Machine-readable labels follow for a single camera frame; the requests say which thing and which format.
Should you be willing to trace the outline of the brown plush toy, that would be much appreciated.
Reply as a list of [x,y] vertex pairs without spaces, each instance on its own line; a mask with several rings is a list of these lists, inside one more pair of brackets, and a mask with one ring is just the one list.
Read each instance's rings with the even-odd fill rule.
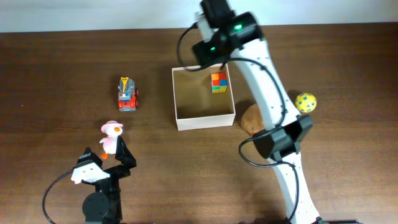
[[250,106],[241,118],[241,127],[250,136],[264,129],[261,112],[257,104]]

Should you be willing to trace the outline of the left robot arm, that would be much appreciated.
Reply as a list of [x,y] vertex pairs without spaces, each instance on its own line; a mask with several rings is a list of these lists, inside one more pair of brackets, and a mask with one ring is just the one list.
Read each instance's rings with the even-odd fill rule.
[[103,161],[90,148],[86,148],[73,169],[71,180],[75,184],[95,187],[82,205],[85,223],[120,223],[123,219],[119,180],[130,176],[130,170],[137,166],[137,162],[121,136],[116,139],[115,159],[120,165],[104,170]]

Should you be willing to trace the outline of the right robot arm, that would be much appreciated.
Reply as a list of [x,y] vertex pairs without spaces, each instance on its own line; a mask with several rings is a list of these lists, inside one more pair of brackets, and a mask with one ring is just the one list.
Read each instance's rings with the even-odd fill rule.
[[226,0],[206,0],[196,25],[203,40],[193,46],[201,68],[234,62],[259,108],[264,129],[253,143],[273,168],[287,210],[287,223],[321,223],[302,168],[300,143],[313,125],[290,100],[272,64],[267,40],[250,12],[237,15]]

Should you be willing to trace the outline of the colourful puzzle cube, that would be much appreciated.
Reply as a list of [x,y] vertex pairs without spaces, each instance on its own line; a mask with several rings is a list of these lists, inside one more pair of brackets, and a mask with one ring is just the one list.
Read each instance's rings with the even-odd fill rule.
[[226,93],[228,89],[228,80],[225,73],[211,74],[211,91],[212,93]]

